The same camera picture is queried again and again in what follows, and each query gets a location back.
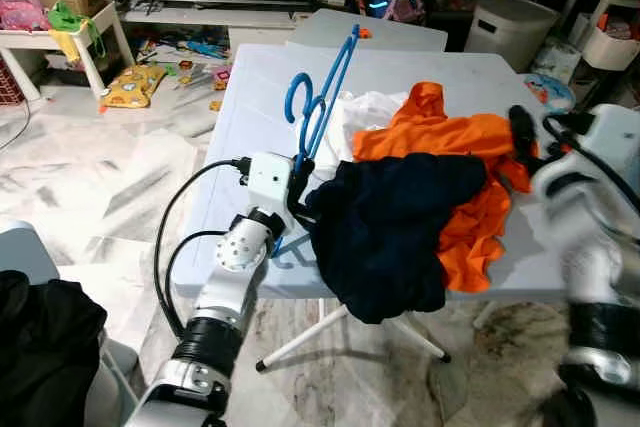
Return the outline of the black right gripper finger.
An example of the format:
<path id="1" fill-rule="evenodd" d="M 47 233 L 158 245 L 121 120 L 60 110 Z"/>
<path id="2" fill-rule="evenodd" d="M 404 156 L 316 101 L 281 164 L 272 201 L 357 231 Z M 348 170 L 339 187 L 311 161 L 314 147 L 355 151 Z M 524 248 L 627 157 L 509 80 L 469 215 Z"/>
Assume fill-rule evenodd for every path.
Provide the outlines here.
<path id="1" fill-rule="evenodd" d="M 520 104 L 512 104 L 508 110 L 508 119 L 517 161 L 520 163 L 540 163 L 534 117 Z"/>

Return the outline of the blue plastic hanger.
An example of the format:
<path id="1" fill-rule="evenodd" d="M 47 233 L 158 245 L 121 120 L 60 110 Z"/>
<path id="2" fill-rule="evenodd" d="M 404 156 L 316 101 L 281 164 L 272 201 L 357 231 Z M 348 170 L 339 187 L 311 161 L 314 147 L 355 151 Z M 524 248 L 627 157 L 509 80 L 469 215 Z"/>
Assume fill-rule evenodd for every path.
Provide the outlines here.
<path id="1" fill-rule="evenodd" d="M 292 161 L 293 159 L 312 159 L 314 161 L 326 125 L 332 116 L 333 103 L 337 101 L 349 65 L 355 57 L 356 42 L 360 39 L 360 33 L 360 26 L 355 26 L 346 42 L 338 48 L 337 55 L 335 55 L 332 66 L 326 72 L 320 88 L 315 87 L 315 81 L 307 72 L 297 72 L 291 79 L 284 95 L 283 115 L 288 124 L 300 127 L 297 153 L 288 157 Z M 278 257 L 285 235 L 294 226 L 300 225 L 293 220 L 292 216 L 283 218 L 279 215 L 268 215 L 268 213 L 256 208 L 253 208 L 253 213 L 264 218 L 264 223 L 270 231 L 268 254 L 271 258 Z"/>

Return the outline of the blue round plate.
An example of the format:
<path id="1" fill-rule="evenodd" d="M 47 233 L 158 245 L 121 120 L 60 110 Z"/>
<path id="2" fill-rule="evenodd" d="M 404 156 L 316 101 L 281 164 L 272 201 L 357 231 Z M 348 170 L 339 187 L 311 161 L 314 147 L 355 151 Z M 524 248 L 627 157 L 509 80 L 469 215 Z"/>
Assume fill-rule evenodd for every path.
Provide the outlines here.
<path id="1" fill-rule="evenodd" d="M 577 104 L 570 85 L 539 72 L 526 72 L 524 84 L 548 113 L 568 113 Z"/>

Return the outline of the orange garment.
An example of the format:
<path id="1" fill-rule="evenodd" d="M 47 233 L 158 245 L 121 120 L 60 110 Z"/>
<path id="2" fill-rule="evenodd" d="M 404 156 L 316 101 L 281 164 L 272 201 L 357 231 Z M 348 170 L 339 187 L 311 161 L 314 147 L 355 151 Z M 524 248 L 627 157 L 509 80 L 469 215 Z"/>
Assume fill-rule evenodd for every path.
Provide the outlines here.
<path id="1" fill-rule="evenodd" d="M 443 85 L 413 84 L 408 98 L 381 129 L 358 131 L 352 140 L 356 161 L 404 157 L 413 153 L 472 156 L 484 162 L 486 179 L 479 194 L 454 208 L 444 226 L 436 257 L 445 285 L 458 293 L 483 293 L 492 282 L 490 263 L 506 253 L 499 236 L 513 206 L 511 191 L 529 194 L 529 168 L 517 161 L 525 153 L 513 140 L 511 122 L 498 113 L 451 117 L 445 113 Z"/>

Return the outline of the navy blue garment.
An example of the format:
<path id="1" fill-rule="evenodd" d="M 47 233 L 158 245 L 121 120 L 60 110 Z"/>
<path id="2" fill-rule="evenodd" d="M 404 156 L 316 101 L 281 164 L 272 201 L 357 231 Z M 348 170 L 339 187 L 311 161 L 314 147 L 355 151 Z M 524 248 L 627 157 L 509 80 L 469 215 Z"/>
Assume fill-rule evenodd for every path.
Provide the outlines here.
<path id="1" fill-rule="evenodd" d="M 466 154 L 340 163 L 303 203 L 321 279 L 366 325 L 439 311 L 445 268 L 436 249 L 454 209 L 486 180 L 484 162 Z"/>

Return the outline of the white storage trolley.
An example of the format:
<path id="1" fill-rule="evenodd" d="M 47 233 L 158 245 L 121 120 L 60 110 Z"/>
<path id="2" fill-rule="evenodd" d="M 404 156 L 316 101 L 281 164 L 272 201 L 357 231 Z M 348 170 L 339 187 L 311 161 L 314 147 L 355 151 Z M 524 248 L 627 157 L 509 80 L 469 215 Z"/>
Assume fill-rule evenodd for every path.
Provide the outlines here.
<path id="1" fill-rule="evenodd" d="M 557 26 L 567 34 L 567 42 L 579 48 L 588 65 L 621 72 L 639 53 L 640 40 L 628 26 L 611 34 L 611 21 L 605 19 L 611 7 L 637 10 L 639 0 L 567 0 L 559 11 Z"/>

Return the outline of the white round bin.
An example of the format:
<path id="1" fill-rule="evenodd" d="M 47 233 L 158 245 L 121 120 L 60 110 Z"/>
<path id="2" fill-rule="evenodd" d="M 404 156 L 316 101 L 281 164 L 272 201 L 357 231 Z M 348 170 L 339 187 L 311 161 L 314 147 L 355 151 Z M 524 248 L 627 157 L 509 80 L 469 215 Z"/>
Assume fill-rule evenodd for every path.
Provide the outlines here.
<path id="1" fill-rule="evenodd" d="M 493 53 L 526 72 L 557 19 L 557 11 L 530 0 L 481 0 L 463 52 Z"/>

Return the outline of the white garment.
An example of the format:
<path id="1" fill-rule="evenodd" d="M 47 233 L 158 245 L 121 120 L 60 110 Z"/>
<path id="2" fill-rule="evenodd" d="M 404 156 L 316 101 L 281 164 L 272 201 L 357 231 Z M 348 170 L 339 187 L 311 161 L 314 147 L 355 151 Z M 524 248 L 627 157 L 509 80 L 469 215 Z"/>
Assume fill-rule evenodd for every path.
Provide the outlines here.
<path id="1" fill-rule="evenodd" d="M 355 161 L 355 134 L 384 129 L 408 99 L 407 92 L 381 93 L 376 90 L 355 95 L 343 90 L 332 107 L 332 116 L 314 158 L 314 176 L 334 177 L 340 162 Z"/>

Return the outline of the white folding table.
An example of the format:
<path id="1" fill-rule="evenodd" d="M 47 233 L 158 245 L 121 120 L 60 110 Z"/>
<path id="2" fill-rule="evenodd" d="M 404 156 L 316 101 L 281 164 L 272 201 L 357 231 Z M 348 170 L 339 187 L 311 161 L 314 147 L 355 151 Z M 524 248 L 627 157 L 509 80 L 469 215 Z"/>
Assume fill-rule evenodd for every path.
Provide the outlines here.
<path id="1" fill-rule="evenodd" d="M 298 21 L 296 29 L 285 43 L 291 46 L 338 48 L 346 42 L 355 26 L 370 33 L 370 38 L 357 40 L 357 49 L 444 52 L 448 40 L 448 34 L 442 30 L 320 8 L 307 19 Z"/>
<path id="2" fill-rule="evenodd" d="M 298 135 L 285 120 L 284 99 L 294 75 L 306 72 L 323 83 L 334 61 L 334 49 L 306 46 L 238 48 L 230 85 L 212 130 L 207 159 L 234 159 L 260 152 L 292 156 Z M 534 95 L 524 80 L 498 55 L 456 52 L 394 52 L 356 49 L 342 87 L 347 92 L 406 92 L 417 81 L 442 85 L 449 116 L 474 113 L 506 115 L 520 104 L 539 115 Z M 219 168 L 201 177 L 188 209 L 184 232 L 228 229 L 237 215 L 250 207 L 250 194 L 232 168 Z M 506 222 L 503 257 L 489 267 L 489 289 L 477 294 L 480 302 L 553 302 L 564 295 L 557 258 L 540 243 L 543 218 L 538 200 L 518 194 Z M 259 287 L 259 300 L 332 299 L 317 272 L 305 234 L 289 232 L 282 255 L 271 261 Z"/>

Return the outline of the yellow patterned floor toy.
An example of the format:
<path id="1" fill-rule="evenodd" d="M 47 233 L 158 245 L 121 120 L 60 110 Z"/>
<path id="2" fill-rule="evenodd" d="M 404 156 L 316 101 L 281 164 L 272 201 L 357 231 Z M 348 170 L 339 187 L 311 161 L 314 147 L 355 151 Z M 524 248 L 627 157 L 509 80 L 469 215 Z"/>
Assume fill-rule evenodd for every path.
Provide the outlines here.
<path id="1" fill-rule="evenodd" d="M 124 69 L 106 87 L 99 102 L 99 112 L 110 108 L 145 110 L 151 106 L 152 94 L 165 78 L 166 69 L 156 63 L 137 63 Z"/>

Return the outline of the white television stand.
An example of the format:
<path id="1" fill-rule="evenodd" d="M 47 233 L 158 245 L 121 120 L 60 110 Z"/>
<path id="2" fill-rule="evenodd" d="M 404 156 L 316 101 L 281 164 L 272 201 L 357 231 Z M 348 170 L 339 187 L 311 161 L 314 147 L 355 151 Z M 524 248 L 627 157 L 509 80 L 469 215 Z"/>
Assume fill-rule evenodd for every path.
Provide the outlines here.
<path id="1" fill-rule="evenodd" d="M 296 29 L 312 12 L 233 10 L 233 8 L 166 7 L 159 2 L 137 1 L 120 15 L 124 23 L 209 25 L 225 28 Z"/>

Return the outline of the white side table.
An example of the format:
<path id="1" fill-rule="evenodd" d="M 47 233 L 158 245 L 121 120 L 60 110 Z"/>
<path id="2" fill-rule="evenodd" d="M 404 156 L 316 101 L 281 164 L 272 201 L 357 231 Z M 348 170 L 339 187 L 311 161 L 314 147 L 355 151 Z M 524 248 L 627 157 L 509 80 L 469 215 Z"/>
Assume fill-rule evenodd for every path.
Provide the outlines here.
<path id="1" fill-rule="evenodd" d="M 115 40 L 116 49 L 122 53 L 125 65 L 134 65 L 134 56 L 131 47 L 129 47 L 127 37 L 125 37 L 118 10 L 116 1 L 110 1 L 108 5 L 102 7 L 97 14 L 92 16 L 93 26 L 102 37 Z M 88 34 L 88 28 L 83 26 L 78 31 L 70 33 L 69 37 L 73 39 L 74 46 L 76 46 L 79 56 L 81 56 L 84 75 L 86 75 L 88 84 L 90 84 L 90 89 L 101 97 L 108 90 L 106 90 L 106 84 L 102 81 L 99 65 L 97 65 L 95 57 L 90 52 L 91 35 Z M 32 83 L 27 72 L 24 71 L 17 57 L 14 56 L 14 49 L 60 49 L 59 44 L 51 37 L 50 31 L 0 29 L 0 58 L 3 58 L 5 65 L 12 72 L 24 98 L 27 101 L 40 101 L 42 98 L 40 89 Z"/>

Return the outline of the yellow hanging cloth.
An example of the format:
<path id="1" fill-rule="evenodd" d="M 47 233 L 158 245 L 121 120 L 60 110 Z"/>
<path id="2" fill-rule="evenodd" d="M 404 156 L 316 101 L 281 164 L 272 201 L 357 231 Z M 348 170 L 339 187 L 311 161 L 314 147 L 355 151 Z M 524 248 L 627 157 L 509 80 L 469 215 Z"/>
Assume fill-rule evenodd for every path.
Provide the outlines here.
<path id="1" fill-rule="evenodd" d="M 56 43 L 56 46 L 67 56 L 69 62 L 78 62 L 83 57 L 81 53 L 81 44 L 78 43 L 78 31 L 49 30 L 50 37 Z"/>

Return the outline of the light blue chair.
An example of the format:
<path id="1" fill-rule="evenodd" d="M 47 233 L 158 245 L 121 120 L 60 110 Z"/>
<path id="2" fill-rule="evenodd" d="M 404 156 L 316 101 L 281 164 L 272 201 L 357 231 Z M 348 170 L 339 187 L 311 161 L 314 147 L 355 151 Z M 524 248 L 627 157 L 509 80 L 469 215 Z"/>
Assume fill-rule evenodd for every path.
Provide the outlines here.
<path id="1" fill-rule="evenodd" d="M 32 223 L 0 221 L 0 272 L 17 271 L 33 285 L 60 279 L 58 267 Z"/>

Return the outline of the pink bag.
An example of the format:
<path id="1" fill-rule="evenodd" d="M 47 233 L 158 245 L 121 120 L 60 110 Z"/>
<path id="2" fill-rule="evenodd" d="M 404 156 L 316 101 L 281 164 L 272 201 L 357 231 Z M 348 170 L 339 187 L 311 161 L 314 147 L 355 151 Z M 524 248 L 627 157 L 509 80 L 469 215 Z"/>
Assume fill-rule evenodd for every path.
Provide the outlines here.
<path id="1" fill-rule="evenodd" d="M 0 0 L 0 29 L 47 31 L 52 28 L 41 0 Z"/>

